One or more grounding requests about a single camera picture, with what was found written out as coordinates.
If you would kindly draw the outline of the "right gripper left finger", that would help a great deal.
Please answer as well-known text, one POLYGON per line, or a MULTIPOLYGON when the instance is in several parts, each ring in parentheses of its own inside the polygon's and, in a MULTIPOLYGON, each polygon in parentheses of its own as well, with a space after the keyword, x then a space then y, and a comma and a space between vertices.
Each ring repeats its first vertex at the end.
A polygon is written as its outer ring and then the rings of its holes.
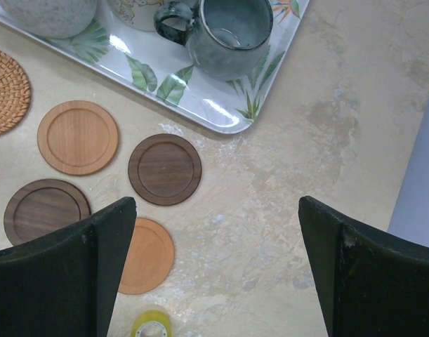
POLYGON ((135 221, 123 197, 0 250, 0 336, 106 336, 135 221))

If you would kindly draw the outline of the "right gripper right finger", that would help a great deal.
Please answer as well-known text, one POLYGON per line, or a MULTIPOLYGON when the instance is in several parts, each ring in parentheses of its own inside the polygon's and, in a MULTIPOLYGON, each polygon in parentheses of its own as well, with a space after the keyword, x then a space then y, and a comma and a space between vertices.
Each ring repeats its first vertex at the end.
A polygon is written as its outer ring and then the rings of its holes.
POLYGON ((311 196, 298 218, 329 336, 429 336, 429 248, 311 196))

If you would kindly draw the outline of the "dark walnut round coaster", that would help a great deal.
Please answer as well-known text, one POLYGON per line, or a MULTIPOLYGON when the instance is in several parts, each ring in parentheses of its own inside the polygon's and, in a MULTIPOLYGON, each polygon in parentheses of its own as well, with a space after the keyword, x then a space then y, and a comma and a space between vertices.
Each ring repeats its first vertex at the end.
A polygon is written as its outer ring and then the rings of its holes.
POLYGON ((11 197, 4 212, 4 230, 16 246, 90 215, 90 203, 77 186, 58 179, 35 180, 11 197))

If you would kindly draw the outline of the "light wood round coaster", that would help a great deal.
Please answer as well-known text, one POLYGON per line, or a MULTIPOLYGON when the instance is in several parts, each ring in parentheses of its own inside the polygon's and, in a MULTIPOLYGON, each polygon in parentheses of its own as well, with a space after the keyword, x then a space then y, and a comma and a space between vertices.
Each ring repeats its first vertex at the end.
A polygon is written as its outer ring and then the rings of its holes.
POLYGON ((42 157, 54 169, 85 176, 113 160, 119 146, 119 131, 103 107, 72 100, 56 105, 43 117, 37 144, 42 157))

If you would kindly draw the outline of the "dark wood coaster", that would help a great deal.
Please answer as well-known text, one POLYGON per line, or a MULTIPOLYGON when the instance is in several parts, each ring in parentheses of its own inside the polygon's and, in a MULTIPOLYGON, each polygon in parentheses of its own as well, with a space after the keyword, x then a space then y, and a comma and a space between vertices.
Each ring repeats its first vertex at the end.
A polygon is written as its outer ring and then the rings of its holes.
POLYGON ((202 179, 202 161, 189 141, 160 133, 145 138, 132 151, 128 179, 145 201, 172 206, 195 193, 202 179))

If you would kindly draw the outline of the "woven rattan coaster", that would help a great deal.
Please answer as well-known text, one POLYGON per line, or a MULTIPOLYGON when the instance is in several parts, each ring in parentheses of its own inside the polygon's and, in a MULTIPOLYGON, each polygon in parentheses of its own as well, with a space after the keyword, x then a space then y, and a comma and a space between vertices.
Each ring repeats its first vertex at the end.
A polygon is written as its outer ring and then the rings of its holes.
POLYGON ((0 135, 23 120, 31 96, 31 85, 24 69, 14 58, 0 51, 0 135))

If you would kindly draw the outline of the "floral serving tray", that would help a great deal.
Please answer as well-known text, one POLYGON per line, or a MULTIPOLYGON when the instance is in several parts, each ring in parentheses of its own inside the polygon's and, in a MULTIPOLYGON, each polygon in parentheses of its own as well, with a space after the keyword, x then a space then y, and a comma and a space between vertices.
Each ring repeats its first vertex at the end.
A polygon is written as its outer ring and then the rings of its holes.
POLYGON ((272 1, 275 21, 265 55, 235 81, 212 79, 194 67, 183 47, 128 27, 107 1, 81 34, 67 39, 31 34, 1 7, 0 23, 212 131, 235 134, 260 114, 308 4, 272 1))

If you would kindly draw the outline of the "white beige mug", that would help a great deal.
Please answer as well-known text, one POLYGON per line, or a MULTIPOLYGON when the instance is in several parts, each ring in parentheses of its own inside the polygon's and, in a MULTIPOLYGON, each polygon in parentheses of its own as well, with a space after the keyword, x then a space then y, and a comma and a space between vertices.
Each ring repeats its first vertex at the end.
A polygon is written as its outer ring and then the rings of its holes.
POLYGON ((7 0, 0 7, 16 23, 35 35, 64 39, 85 30, 95 17, 93 0, 7 0))

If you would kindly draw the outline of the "green floral mug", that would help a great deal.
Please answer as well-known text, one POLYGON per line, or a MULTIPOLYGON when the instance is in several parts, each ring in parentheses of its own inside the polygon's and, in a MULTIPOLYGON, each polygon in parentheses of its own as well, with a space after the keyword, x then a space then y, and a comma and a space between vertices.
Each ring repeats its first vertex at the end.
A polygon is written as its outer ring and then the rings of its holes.
POLYGON ((116 17, 125 25, 144 32, 153 32, 154 14, 169 0, 109 0, 116 17))

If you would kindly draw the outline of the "grey cup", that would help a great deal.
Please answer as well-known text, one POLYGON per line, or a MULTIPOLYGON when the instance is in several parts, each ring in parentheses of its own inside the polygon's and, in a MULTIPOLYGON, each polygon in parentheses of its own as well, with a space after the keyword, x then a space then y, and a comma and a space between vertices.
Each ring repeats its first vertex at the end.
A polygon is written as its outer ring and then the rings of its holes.
POLYGON ((154 14, 157 33, 186 47, 200 70, 220 81, 248 74, 268 47, 273 12, 268 0, 170 1, 154 14))

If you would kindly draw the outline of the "yellow tape roll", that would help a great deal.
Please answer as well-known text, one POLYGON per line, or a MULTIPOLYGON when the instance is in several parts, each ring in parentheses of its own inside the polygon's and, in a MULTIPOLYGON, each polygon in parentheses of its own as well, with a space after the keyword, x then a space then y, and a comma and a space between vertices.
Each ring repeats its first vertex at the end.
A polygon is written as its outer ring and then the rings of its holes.
POLYGON ((172 337, 170 317, 161 310, 146 310, 133 323, 131 337, 158 336, 172 337))

